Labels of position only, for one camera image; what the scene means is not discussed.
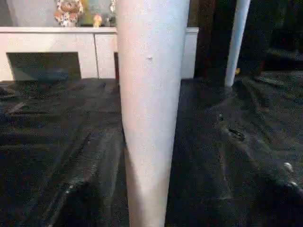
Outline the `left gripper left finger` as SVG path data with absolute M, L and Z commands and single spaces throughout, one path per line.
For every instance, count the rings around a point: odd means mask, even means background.
M 129 226 L 124 150 L 120 119 L 87 124 L 22 225 Z

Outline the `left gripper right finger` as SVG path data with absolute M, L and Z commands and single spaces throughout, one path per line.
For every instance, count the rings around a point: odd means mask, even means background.
M 303 224 L 303 122 L 297 116 L 216 117 L 216 182 L 240 227 Z

